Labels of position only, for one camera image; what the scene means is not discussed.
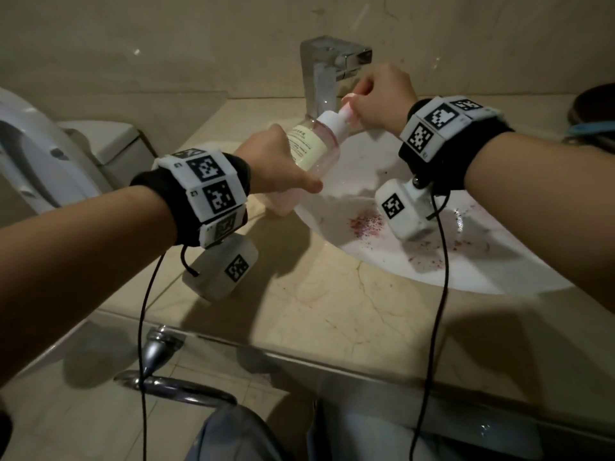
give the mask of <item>soap dispenser bottle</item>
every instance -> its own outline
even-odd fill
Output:
[[[355,119],[348,102],[337,113],[325,111],[316,119],[307,118],[296,125],[287,133],[295,163],[318,178],[324,177],[340,159],[340,146],[348,137],[348,125]],[[285,216],[306,195],[303,189],[288,189],[259,194],[257,198],[279,216]]]

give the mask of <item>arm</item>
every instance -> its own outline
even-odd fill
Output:
[[[355,87],[351,105],[367,127],[398,136],[417,101],[410,77],[380,65]],[[465,188],[535,254],[615,311],[615,158],[504,133],[470,164]]]
[[[251,168],[251,191],[322,189],[295,165],[277,125],[235,155]],[[0,387],[87,317],[177,238],[169,207],[145,186],[84,200],[0,230]]]

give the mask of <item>toilet lid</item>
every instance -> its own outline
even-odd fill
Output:
[[[37,213],[111,190],[94,163],[55,123],[2,88],[0,171]]]

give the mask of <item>marble wall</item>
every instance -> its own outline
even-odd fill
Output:
[[[576,93],[615,78],[615,0],[3,0],[0,86],[158,152],[226,95],[303,96],[299,43],[370,45],[419,94]]]

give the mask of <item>toilet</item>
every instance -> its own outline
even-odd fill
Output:
[[[130,124],[54,123],[0,88],[0,172],[36,213],[127,186],[154,158]]]

